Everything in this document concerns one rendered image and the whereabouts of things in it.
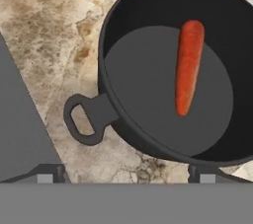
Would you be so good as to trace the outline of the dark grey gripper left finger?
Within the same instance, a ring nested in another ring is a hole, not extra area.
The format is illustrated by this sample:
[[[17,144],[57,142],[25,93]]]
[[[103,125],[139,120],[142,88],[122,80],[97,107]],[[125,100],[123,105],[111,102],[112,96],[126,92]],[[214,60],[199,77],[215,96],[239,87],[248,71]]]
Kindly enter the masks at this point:
[[[64,174],[65,167],[62,164],[39,164],[26,174],[1,181],[1,184],[63,184],[65,182]]]

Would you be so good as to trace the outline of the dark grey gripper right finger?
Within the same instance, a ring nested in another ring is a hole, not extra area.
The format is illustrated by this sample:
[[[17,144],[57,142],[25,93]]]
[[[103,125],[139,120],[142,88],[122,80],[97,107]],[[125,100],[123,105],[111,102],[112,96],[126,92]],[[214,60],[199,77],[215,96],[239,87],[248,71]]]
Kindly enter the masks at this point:
[[[190,184],[248,183],[248,180],[229,175],[217,166],[189,165],[188,173],[188,182]]]

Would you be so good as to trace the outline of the orange carrot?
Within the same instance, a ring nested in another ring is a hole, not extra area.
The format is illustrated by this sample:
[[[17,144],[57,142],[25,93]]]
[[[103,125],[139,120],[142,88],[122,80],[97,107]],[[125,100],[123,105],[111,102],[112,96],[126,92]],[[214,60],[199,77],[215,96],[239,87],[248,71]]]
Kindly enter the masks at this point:
[[[175,106],[180,116],[189,112],[195,95],[204,40],[205,28],[201,22],[190,20],[182,26],[175,79]]]

